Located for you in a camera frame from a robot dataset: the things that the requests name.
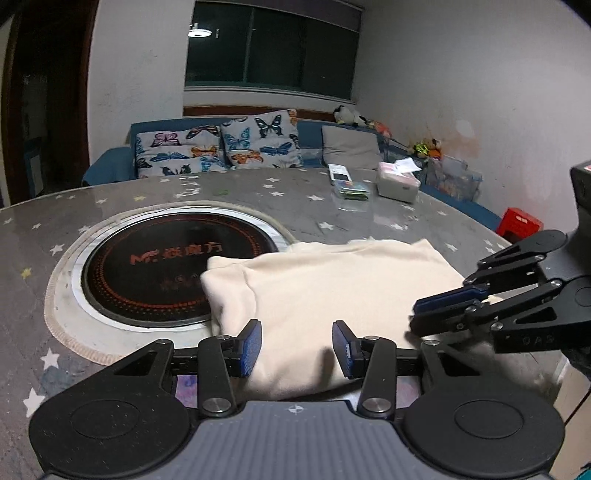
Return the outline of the grey star tablecloth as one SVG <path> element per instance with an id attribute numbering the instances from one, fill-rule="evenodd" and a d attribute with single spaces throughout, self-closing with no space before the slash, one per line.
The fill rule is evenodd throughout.
<path id="1" fill-rule="evenodd" d="M 173 284 L 197 286 L 204 261 L 174 261 L 168 267 L 131 266 L 148 250 L 195 251 L 221 243 L 229 254 L 267 253 L 266 226 L 246 219 L 263 213 L 298 241 L 344 244 L 353 239 L 427 240 L 460 273 L 506 246 L 506 241 L 460 210 L 426 193 L 413 204 L 373 195 L 344 202 L 324 169 L 238 170 L 155 177 L 63 191 L 1 211 L 1 475 L 34 479 L 39 466 L 28 440 L 28 413 L 41 401 L 98 370 L 49 332 L 44 303 L 50 275 L 78 240 L 116 224 L 120 215 L 178 208 L 175 220 L 155 222 L 120 239 L 108 259 L 121 268 L 118 292 L 159 274 L 164 281 L 143 290 L 159 298 Z"/>

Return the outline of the right butterfly pillow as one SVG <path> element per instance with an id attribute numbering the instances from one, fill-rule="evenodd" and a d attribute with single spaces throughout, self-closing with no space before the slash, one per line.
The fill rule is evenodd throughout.
<path id="1" fill-rule="evenodd" d="M 221 125 L 224 152 L 236 169 L 301 167 L 297 111 L 250 115 Z"/>

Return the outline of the dark wooden door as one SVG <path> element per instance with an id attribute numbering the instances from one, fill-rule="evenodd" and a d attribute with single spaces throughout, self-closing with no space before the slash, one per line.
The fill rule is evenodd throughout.
<path id="1" fill-rule="evenodd" d="M 77 188 L 90 165 L 95 1 L 1 4 L 1 188 L 7 205 Z"/>

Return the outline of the grey cushion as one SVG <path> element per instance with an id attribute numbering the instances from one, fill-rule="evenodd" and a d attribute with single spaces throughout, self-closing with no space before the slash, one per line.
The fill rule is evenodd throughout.
<path id="1" fill-rule="evenodd" d="M 338 126 L 322 126 L 322 158 L 346 168 L 375 169 L 384 156 L 374 133 Z"/>

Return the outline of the white tissue box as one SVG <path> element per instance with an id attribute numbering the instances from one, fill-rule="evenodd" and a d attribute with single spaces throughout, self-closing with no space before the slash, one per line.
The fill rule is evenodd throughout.
<path id="1" fill-rule="evenodd" d="M 384 198 L 413 204 L 420 190 L 421 181 L 415 176 L 421 168 L 411 157 L 390 162 L 380 162 L 377 168 L 377 193 Z"/>

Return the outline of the cream garment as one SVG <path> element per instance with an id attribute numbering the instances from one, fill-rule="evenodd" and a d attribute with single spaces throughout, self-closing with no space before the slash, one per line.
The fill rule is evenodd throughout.
<path id="1" fill-rule="evenodd" d="M 463 281 L 427 240 L 375 239 L 300 242 L 252 259 L 215 256 L 200 277 L 215 333 L 235 336 L 250 319 L 263 325 L 252 374 L 238 381 L 242 400 L 283 400 L 345 385 L 332 351 L 336 320 L 360 337 L 412 348 L 415 302 Z"/>

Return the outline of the black white plush toy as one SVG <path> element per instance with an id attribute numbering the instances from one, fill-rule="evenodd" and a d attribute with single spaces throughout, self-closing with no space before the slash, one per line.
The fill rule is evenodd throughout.
<path id="1" fill-rule="evenodd" d="M 334 110 L 335 122 L 341 125 L 360 127 L 366 124 L 358 111 L 346 105 L 339 105 Z"/>

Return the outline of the dark window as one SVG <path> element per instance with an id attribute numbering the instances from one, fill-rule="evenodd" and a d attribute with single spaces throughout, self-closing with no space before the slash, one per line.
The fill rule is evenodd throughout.
<path id="1" fill-rule="evenodd" d="M 197 1 L 185 85 L 348 100 L 362 17 L 348 1 Z"/>

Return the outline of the left butterfly pillow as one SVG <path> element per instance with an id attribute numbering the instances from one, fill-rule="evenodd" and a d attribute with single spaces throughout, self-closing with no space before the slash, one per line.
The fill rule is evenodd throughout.
<path id="1" fill-rule="evenodd" d="M 134 149 L 139 178 L 228 170 L 221 145 L 221 129 L 215 125 L 139 133 L 135 137 Z"/>

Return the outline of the red plastic stool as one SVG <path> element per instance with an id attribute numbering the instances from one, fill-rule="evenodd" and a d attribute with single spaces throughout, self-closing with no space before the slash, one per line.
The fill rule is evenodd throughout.
<path id="1" fill-rule="evenodd" d="M 516 208 L 508 208 L 503 215 L 496 233 L 511 243 L 517 243 L 541 231 L 544 224 L 538 218 Z"/>

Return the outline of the yellow orange plush toy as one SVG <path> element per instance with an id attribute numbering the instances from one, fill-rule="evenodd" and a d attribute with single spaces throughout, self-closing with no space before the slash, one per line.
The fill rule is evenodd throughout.
<path id="1" fill-rule="evenodd" d="M 412 153 L 421 159 L 441 159 L 443 157 L 442 142 L 435 138 L 431 140 L 425 139 L 412 146 Z"/>

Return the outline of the clear plastic storage bin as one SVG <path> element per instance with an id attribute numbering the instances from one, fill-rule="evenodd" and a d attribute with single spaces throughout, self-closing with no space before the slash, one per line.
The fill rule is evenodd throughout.
<path id="1" fill-rule="evenodd" d="M 444 156 L 430 158 L 426 184 L 459 201 L 475 201 L 480 195 L 483 176 L 464 160 Z"/>

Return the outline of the butterfly pillow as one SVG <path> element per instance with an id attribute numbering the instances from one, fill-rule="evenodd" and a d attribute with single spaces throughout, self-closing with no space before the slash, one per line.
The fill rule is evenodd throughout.
<path id="1" fill-rule="evenodd" d="M 301 167 L 297 111 L 250 115 L 221 125 L 224 152 L 236 169 Z"/>
<path id="2" fill-rule="evenodd" d="M 135 137 L 134 149 L 139 178 L 228 170 L 221 145 L 221 129 L 215 125 L 139 133 Z"/>

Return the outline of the white remote control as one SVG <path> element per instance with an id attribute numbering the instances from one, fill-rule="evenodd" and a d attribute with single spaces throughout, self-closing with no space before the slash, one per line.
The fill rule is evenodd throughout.
<path id="1" fill-rule="evenodd" d="M 329 164 L 329 180 L 332 184 L 335 182 L 352 182 L 352 177 L 349 175 L 348 169 L 339 164 Z"/>

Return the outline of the black induction cooktop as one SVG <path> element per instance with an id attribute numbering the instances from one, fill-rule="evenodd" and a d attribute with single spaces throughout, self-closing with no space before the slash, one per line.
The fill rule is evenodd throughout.
<path id="1" fill-rule="evenodd" d="M 82 289 L 94 309 L 122 324 L 192 325 L 211 315 L 200 283 L 209 258 L 250 259 L 276 250 L 269 234 L 242 219 L 166 214 L 101 242 L 85 261 Z"/>

